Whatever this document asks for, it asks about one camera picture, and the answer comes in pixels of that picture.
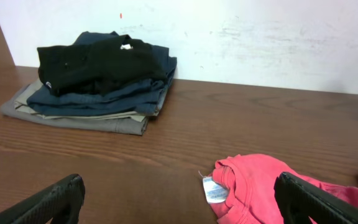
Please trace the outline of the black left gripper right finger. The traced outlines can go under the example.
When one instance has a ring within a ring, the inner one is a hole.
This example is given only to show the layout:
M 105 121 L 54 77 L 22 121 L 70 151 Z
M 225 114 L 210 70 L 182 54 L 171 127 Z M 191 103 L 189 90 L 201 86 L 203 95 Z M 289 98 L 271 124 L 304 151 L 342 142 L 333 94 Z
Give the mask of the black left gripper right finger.
M 358 208 L 289 172 L 276 178 L 274 191 L 284 224 L 358 224 Z

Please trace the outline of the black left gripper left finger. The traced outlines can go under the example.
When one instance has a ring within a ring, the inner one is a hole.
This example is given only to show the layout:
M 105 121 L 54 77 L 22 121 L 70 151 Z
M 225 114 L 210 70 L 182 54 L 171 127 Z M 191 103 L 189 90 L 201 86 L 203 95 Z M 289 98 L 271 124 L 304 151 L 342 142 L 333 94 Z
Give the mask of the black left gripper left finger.
M 77 224 L 85 201 L 85 185 L 71 174 L 0 212 L 0 224 Z

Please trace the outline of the red printed t-shirt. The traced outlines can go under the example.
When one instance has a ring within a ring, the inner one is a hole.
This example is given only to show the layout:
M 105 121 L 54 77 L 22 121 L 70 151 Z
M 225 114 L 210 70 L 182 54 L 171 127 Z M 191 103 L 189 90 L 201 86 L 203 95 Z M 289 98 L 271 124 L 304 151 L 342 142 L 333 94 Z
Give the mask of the red printed t-shirt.
M 216 161 L 203 178 L 206 200 L 219 224 L 283 223 L 274 197 L 274 183 L 289 172 L 358 208 L 358 188 L 345 187 L 297 174 L 284 162 L 265 155 L 249 154 Z

